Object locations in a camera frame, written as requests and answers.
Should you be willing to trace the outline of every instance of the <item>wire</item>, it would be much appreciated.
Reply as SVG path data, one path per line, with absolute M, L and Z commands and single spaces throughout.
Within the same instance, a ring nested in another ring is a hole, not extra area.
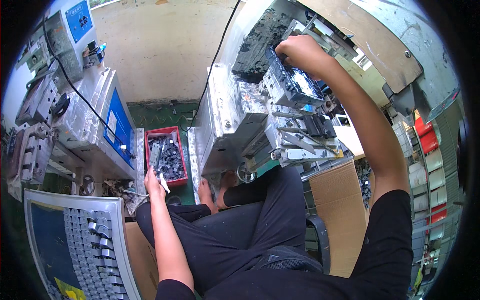
M 227 22 L 227 25 L 225 26 L 225 29 L 223 30 L 222 38 L 220 39 L 220 44 L 218 44 L 218 49 L 216 50 L 215 56 L 213 56 L 212 64 L 210 65 L 210 70 L 208 71 L 207 81 L 205 83 L 204 91 L 202 92 L 202 96 L 200 97 L 200 100 L 198 101 L 197 111 L 193 115 L 193 118 L 190 122 L 190 126 L 187 128 L 187 130 L 185 130 L 185 129 L 182 128 L 182 126 L 180 124 L 180 129 L 183 132 L 188 132 L 188 130 L 190 130 L 190 128 L 192 128 L 193 121 L 195 121 L 195 117 L 198 114 L 198 109 L 200 108 L 200 103 L 202 102 L 202 99 L 205 95 L 205 92 L 207 91 L 208 79 L 210 78 L 210 74 L 212 73 L 212 68 L 213 68 L 213 65 L 215 63 L 216 57 L 218 56 L 218 53 L 220 52 L 220 48 L 222 47 L 223 39 L 225 38 L 225 34 L 227 33 L 227 30 L 228 30 L 228 26 L 230 25 L 230 22 L 232 21 L 233 15 L 235 14 L 235 11 L 237 10 L 239 4 L 240 4 L 240 0 L 238 0 L 237 3 L 235 4 L 235 6 L 233 7 L 232 14 L 230 15 L 230 18 L 228 19 L 228 22 Z
M 118 140 L 120 142 L 120 145 L 124 145 L 124 142 L 115 134 L 115 132 L 113 132 L 113 130 L 108 126 L 107 122 L 105 122 L 104 119 L 102 119 L 102 117 L 95 111 L 95 109 L 92 107 L 92 105 L 90 104 L 90 102 L 87 101 L 87 99 L 85 99 L 85 97 L 80 94 L 80 92 L 75 88 L 75 86 L 73 85 L 72 81 L 70 80 L 70 78 L 68 77 L 67 75 L 67 72 L 65 71 L 65 68 L 63 67 L 63 64 L 62 62 L 60 61 L 60 59 L 58 58 L 58 56 L 56 56 L 54 53 L 53 53 L 53 50 L 52 50 L 52 47 L 50 46 L 50 40 L 48 39 L 48 36 L 47 36 L 47 31 L 45 29 L 45 16 L 43 17 L 43 22 L 42 22 L 42 28 L 43 28 L 43 35 L 45 36 L 45 40 L 47 42 L 47 48 L 48 48 L 48 51 L 49 53 L 53 56 L 53 58 L 59 62 L 59 65 L 60 65 L 60 68 L 63 72 L 63 75 L 65 76 L 65 79 L 67 80 L 67 82 L 70 84 L 70 86 L 72 87 L 72 89 L 77 93 L 77 95 L 83 100 L 85 101 L 85 103 L 88 105 L 88 107 L 93 111 L 93 113 L 97 116 L 97 118 L 103 123 L 103 125 L 105 125 L 105 127 L 110 130 L 110 132 L 113 134 L 113 136 L 115 137 L 116 140 Z

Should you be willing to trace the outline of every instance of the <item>control panel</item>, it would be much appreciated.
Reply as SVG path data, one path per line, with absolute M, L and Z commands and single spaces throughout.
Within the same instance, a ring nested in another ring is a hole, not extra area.
M 87 1 L 82 1 L 65 12 L 68 27 L 75 43 L 93 27 Z

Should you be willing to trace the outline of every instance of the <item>white wall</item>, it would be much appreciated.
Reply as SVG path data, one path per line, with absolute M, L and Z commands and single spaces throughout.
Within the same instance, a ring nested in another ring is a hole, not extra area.
M 197 101 L 235 0 L 123 0 L 94 9 L 127 102 Z

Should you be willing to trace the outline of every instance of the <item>cardboard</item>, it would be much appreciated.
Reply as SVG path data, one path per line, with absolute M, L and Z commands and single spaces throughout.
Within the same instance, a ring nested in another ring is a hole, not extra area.
M 128 257 L 142 299 L 155 299 L 159 282 L 155 249 L 137 222 L 125 223 Z
M 353 160 L 310 178 L 317 214 L 330 244 L 330 275 L 350 277 L 363 244 L 369 211 Z

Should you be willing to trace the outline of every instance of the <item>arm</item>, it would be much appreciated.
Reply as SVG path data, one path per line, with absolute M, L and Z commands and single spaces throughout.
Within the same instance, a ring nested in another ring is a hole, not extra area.
M 144 183 L 150 194 L 155 254 L 160 281 L 174 279 L 185 284 L 193 291 L 193 276 L 168 213 L 165 203 L 165 190 L 158 183 L 152 167 L 149 168 Z
M 338 61 L 308 35 L 289 36 L 275 51 L 288 56 L 286 63 L 327 83 L 348 112 L 375 174 L 373 200 L 392 190 L 410 192 L 407 165 L 390 123 Z

